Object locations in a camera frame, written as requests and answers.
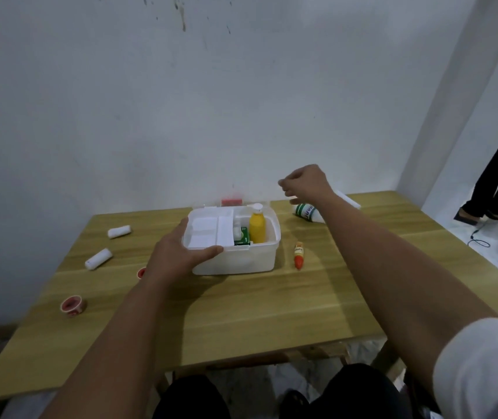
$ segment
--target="orange tube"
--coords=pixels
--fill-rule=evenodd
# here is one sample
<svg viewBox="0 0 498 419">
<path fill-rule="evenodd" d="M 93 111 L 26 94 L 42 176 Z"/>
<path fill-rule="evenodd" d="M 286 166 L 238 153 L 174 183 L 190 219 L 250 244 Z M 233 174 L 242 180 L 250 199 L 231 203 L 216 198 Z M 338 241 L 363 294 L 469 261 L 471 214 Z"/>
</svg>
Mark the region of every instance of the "orange tube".
<svg viewBox="0 0 498 419">
<path fill-rule="evenodd" d="M 294 247 L 294 265 L 296 269 L 301 269 L 303 266 L 303 243 L 296 242 Z"/>
</svg>

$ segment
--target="white plastic box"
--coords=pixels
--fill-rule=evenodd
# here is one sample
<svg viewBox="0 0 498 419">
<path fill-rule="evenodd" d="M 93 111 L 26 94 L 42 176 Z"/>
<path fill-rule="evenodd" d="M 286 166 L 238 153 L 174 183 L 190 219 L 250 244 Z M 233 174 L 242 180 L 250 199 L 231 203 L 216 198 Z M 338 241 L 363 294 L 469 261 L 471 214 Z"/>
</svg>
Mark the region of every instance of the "white plastic box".
<svg viewBox="0 0 498 419">
<path fill-rule="evenodd" d="M 224 252 L 214 259 L 201 263 L 195 275 L 230 275 L 265 272 L 274 268 L 276 249 L 280 244 L 280 223 L 274 210 L 263 207 L 266 220 L 267 242 L 239 245 L 233 243 L 233 220 L 239 219 L 242 227 L 249 228 L 253 214 L 250 206 L 204 207 L 189 213 L 189 225 L 183 235 L 183 245 L 190 250 L 200 250 L 221 245 Z"/>
</svg>

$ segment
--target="cable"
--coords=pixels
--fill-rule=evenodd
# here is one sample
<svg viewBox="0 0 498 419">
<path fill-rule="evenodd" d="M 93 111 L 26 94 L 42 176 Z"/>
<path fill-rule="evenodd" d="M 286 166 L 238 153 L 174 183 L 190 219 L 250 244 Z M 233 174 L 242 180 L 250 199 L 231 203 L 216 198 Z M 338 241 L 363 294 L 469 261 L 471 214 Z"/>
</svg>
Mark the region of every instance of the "cable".
<svg viewBox="0 0 498 419">
<path fill-rule="evenodd" d="M 474 234 L 475 234 L 476 232 L 480 232 L 480 231 L 482 230 L 482 228 L 483 228 L 484 226 L 486 226 L 486 223 L 487 223 L 487 222 L 484 222 L 484 223 L 482 224 L 482 226 L 480 226 L 478 229 L 476 229 L 473 233 L 471 233 L 471 234 L 470 234 L 470 241 L 469 241 L 469 242 L 467 242 L 467 247 L 468 247 L 468 246 L 470 246 L 470 243 L 471 243 L 471 242 L 475 242 L 476 244 L 478 244 L 478 245 L 480 245 L 480 246 L 482 246 L 482 247 L 484 247 L 484 248 L 490 248 L 490 247 L 491 247 L 491 245 L 490 245 L 490 243 L 489 243 L 488 241 L 484 241 L 483 239 L 475 239 L 475 238 L 474 238 Z"/>
</svg>

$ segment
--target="white sleeve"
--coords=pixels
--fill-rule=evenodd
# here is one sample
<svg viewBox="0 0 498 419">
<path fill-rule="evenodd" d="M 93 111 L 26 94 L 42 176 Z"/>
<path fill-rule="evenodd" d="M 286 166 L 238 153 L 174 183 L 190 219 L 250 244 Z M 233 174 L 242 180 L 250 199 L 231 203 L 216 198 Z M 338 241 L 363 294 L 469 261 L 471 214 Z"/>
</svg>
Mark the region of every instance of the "white sleeve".
<svg viewBox="0 0 498 419">
<path fill-rule="evenodd" d="M 498 318 L 476 321 L 449 341 L 433 384 L 445 419 L 498 418 Z"/>
</svg>

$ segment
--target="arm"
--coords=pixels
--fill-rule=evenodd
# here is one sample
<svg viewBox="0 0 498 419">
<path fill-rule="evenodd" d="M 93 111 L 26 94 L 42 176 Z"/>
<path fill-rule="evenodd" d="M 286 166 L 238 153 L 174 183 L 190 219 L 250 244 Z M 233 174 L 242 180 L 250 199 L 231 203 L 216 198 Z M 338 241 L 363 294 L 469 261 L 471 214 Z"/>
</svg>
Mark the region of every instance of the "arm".
<svg viewBox="0 0 498 419">
<path fill-rule="evenodd" d="M 183 219 L 158 241 L 142 281 L 127 294 L 41 419 L 144 416 L 156 374 L 155 337 L 167 291 L 197 264 L 223 251 L 219 246 L 187 250 L 181 243 L 187 223 Z"/>
<path fill-rule="evenodd" d="M 425 388 L 447 343 L 466 325 L 498 317 L 425 253 L 338 197 L 316 165 L 279 182 L 292 204 L 321 212 L 371 312 Z"/>
</svg>

